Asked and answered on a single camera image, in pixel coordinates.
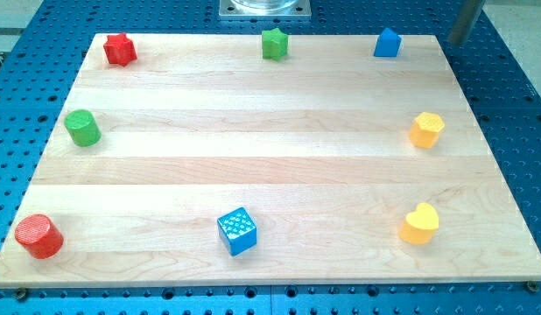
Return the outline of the robot base metal plate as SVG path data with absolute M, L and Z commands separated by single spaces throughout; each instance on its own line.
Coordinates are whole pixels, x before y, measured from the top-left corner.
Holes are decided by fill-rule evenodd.
M 310 0 L 218 0 L 219 16 L 241 18 L 310 18 Z

